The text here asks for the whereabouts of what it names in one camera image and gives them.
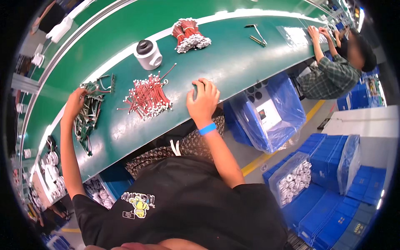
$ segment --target dark hair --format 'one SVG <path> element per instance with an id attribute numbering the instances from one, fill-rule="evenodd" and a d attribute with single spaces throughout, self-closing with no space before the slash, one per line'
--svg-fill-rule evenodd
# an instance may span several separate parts
<path id="1" fill-rule="evenodd" d="M 357 41 L 362 57 L 364 57 L 365 60 L 364 67 L 362 67 L 361 70 L 364 72 L 372 71 L 376 67 L 376 56 L 372 51 L 371 45 L 358 33 L 356 29 L 351 28 L 350 32 Z"/>

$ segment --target white drawstring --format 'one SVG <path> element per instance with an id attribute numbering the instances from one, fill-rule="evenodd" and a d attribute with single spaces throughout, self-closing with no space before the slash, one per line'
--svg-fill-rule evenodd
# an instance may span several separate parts
<path id="1" fill-rule="evenodd" d="M 171 148 L 172 148 L 172 151 L 174 152 L 174 154 L 176 156 L 182 156 L 179 151 L 179 140 L 176 141 L 176 148 L 174 147 L 174 141 L 172 139 L 170 140 L 170 144 L 171 144 Z"/>

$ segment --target patterned shorts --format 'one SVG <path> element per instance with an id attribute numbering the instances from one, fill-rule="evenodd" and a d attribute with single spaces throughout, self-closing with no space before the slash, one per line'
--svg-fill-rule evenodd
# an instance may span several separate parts
<path id="1" fill-rule="evenodd" d="M 224 134 L 225 116 L 221 111 L 221 115 L 212 119 L 212 121 L 217 126 L 218 133 L 222 137 Z M 198 129 L 189 133 L 187 136 L 179 140 L 179 150 L 181 155 L 197 155 L 203 156 L 213 161 L 210 150 L 206 143 L 204 142 L 202 136 L 199 134 Z M 152 149 L 138 157 L 129 159 L 125 163 L 125 168 L 136 180 L 137 174 L 140 169 L 148 166 L 149 164 L 161 160 L 163 158 L 175 156 L 174 151 L 171 146 L 159 147 Z"/>

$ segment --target blue wristband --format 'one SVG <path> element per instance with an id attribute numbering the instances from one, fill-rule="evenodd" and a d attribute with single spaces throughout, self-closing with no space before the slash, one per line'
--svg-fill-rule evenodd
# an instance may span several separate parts
<path id="1" fill-rule="evenodd" d="M 199 130 L 200 135 L 205 135 L 211 131 L 213 131 L 214 129 L 217 129 L 217 126 L 215 125 L 215 123 L 212 123 L 210 125 L 205 126 L 204 128 Z"/>

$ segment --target plaid shirt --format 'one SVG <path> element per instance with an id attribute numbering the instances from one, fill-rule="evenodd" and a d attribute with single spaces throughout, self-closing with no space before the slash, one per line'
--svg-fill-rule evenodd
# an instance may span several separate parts
<path id="1" fill-rule="evenodd" d="M 335 55 L 333 62 L 323 57 L 318 66 L 310 66 L 311 73 L 298 77 L 300 91 L 307 99 L 337 99 L 348 93 L 357 84 L 361 71 Z"/>

